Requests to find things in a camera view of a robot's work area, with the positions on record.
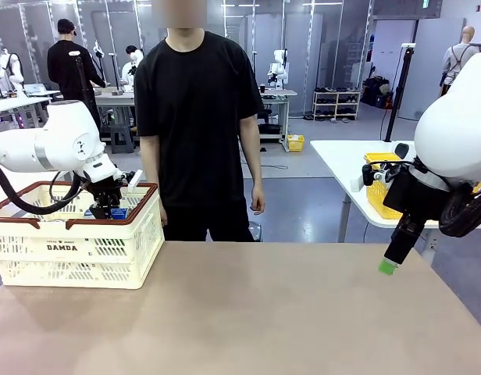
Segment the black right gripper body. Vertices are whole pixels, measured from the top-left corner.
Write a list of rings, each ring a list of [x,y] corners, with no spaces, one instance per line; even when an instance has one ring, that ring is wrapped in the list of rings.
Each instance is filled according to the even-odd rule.
[[[391,180],[383,204],[401,213],[398,227],[424,227],[427,221],[426,202],[430,187],[408,170],[400,170]]]

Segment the person's left hand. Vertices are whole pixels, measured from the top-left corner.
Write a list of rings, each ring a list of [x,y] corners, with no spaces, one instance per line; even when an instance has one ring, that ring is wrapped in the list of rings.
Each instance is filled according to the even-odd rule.
[[[255,184],[251,189],[251,211],[261,215],[265,211],[265,194],[261,184]]]

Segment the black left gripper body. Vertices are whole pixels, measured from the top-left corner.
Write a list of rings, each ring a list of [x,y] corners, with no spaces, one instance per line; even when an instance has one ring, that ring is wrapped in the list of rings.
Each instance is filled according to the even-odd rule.
[[[101,207],[119,207],[120,199],[122,198],[120,188],[122,181],[108,177],[99,182],[89,182],[87,184],[87,191],[94,197],[94,202]]]

